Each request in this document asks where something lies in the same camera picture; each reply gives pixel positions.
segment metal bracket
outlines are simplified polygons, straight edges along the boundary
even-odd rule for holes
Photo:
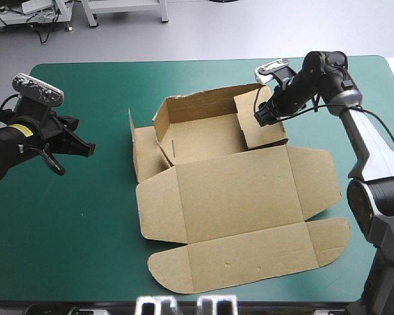
[[[63,91],[24,73],[19,73],[14,77],[12,86],[22,96],[42,105],[57,107],[64,101]]]
[[[289,60],[285,58],[269,62],[268,64],[264,64],[255,69],[255,79],[258,83],[266,85],[268,82],[274,79],[273,72],[288,66]]]
[[[238,315],[235,295],[202,295],[197,308],[199,315]]]
[[[182,315],[175,297],[139,297],[135,315]]]

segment box lid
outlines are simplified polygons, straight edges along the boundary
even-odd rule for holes
[[[188,244],[303,222],[340,198],[330,154],[290,146],[177,165],[137,186],[143,236]]]

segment gray floor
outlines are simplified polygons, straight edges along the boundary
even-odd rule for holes
[[[0,103],[11,79],[45,62],[196,60],[304,56],[310,50],[394,57],[394,0],[176,0],[158,12],[103,14],[90,28],[76,3],[73,33],[41,46],[22,28],[0,32]]]

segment hole in cardboard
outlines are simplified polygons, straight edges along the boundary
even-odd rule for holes
[[[154,315],[154,314],[155,314],[154,303],[144,303],[142,305],[142,315]]]
[[[173,140],[171,141],[172,141],[172,153],[173,153],[173,157],[175,157],[175,145],[173,143]]]
[[[217,303],[217,315],[232,315],[232,302],[219,301]]]

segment cardboard flap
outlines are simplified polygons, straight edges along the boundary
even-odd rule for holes
[[[136,172],[137,181],[139,180],[139,170],[137,168],[137,147],[136,147],[136,128],[134,127],[133,117],[131,116],[131,110],[129,109],[129,122],[130,122],[130,131],[131,131],[131,140],[133,141],[133,165],[134,170]]]
[[[238,110],[238,120],[241,130],[244,132],[245,140],[248,149],[258,148],[270,144],[271,146],[277,144],[284,144],[287,141],[286,132],[283,123],[276,123],[271,126],[260,127],[254,118],[253,104],[257,97],[257,90],[238,95],[234,97],[236,109]],[[263,87],[260,90],[258,106],[271,97],[269,87]]]
[[[348,223],[330,219],[308,225],[290,224],[156,253],[148,267],[160,284],[177,293],[199,293],[315,269],[341,254],[349,237]]]
[[[169,122],[182,123],[236,113],[234,97],[259,87],[260,84],[251,83],[168,97],[165,101]]]
[[[140,228],[145,238],[187,243],[176,168],[141,182],[136,194]]]
[[[133,163],[137,182],[166,170],[169,164],[160,151],[153,126],[135,128],[129,111],[131,136],[133,138]]]
[[[332,263],[343,253],[350,236],[350,225],[346,219],[311,221],[307,226],[320,267]]]
[[[164,287],[179,293],[193,293],[187,246],[153,254],[147,261],[152,276]]]
[[[341,199],[333,159],[325,150],[287,149],[303,218],[307,220]]]

